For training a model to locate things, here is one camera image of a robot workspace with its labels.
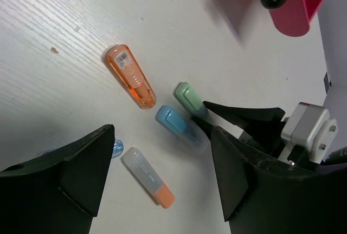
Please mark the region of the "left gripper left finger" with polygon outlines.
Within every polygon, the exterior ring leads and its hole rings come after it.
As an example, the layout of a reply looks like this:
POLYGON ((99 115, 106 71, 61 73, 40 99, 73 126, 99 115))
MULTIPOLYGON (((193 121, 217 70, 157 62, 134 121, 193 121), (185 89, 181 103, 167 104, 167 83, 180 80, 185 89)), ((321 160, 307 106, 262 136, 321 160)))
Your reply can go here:
POLYGON ((114 126, 1 171, 1 233, 89 233, 98 215, 114 126))

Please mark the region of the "blue highlighter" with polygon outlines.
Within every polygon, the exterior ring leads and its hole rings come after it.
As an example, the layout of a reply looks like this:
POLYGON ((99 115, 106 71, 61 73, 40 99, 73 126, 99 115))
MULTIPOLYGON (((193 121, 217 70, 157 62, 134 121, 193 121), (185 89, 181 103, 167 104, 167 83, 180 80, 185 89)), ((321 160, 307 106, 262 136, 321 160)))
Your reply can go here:
POLYGON ((204 153, 210 147, 210 140, 193 121, 185 120, 175 109, 163 105, 156 114, 156 120, 181 139, 192 152, 204 153))

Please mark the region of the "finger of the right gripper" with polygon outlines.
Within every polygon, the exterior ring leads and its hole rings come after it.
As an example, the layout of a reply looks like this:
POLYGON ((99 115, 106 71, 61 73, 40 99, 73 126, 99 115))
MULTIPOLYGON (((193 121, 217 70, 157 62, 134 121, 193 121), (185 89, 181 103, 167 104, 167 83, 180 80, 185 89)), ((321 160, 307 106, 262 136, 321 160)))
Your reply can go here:
POLYGON ((262 150, 282 150, 285 146, 281 131, 285 111, 276 108, 227 107, 204 101, 207 109, 244 130, 262 150))

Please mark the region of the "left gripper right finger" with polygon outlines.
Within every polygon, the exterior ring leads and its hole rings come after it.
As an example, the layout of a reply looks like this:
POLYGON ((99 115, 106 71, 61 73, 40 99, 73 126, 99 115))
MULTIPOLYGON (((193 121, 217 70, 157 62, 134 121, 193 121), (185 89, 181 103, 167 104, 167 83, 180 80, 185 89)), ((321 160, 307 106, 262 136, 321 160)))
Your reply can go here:
POLYGON ((211 151, 231 233, 346 233, 346 165, 291 166, 219 126, 211 151))

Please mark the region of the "green highlighter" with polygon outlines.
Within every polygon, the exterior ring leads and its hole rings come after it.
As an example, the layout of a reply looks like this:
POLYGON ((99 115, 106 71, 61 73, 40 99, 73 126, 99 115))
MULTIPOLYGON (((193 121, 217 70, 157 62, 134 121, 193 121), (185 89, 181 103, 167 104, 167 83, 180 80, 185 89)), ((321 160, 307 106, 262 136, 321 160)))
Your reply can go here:
POLYGON ((191 115, 203 120, 208 118, 206 106, 188 82, 180 82, 173 95, 191 115))

